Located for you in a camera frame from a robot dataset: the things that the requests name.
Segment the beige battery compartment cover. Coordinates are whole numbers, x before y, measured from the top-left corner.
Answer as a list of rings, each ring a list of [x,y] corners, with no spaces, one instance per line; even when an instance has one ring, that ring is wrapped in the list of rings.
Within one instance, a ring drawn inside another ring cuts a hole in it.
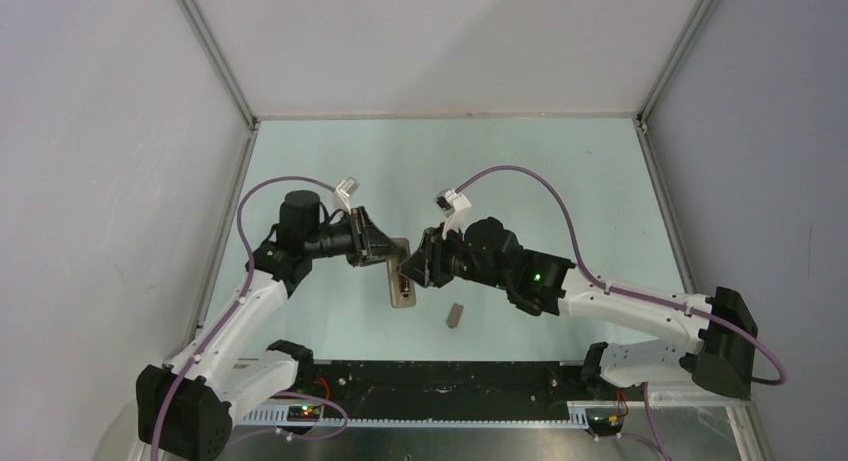
[[[448,317],[446,319],[446,326],[449,329],[457,328],[460,324],[463,312],[464,312],[464,306],[460,305],[458,303],[454,303],[451,306],[450,311],[448,313]]]

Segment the beige remote control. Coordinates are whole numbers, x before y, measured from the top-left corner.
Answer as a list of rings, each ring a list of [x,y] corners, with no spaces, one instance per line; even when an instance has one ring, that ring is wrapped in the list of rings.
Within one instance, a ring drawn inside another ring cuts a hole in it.
[[[392,241],[401,247],[399,255],[392,255],[386,261],[390,305],[394,309],[412,308],[416,305],[415,285],[400,274],[400,265],[409,256],[409,241],[407,238],[393,238]]]

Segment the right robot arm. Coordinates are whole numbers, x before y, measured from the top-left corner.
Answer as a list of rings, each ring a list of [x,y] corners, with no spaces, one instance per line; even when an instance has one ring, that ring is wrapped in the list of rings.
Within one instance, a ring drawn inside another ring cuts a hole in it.
[[[523,247],[492,217],[465,233],[426,229],[399,271],[424,288],[460,278],[499,289],[531,316],[592,317],[651,335],[647,342],[590,346],[581,383],[593,398],[645,382],[685,380],[723,397],[751,394],[758,327],[733,289],[718,287],[707,296],[589,280],[571,260]]]

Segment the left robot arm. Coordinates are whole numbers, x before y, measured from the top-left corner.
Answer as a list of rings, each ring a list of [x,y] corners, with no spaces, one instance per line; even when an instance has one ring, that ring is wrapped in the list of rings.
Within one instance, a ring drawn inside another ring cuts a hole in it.
[[[243,284],[213,323],[161,365],[136,380],[138,438],[151,454],[214,460],[235,425],[286,391],[304,397],[316,384],[312,351],[271,343],[244,368],[236,362],[257,329],[294,294],[314,261],[343,257],[353,267],[384,263],[407,250],[383,233],[362,207],[330,221],[317,193],[286,194],[269,235],[252,251]]]

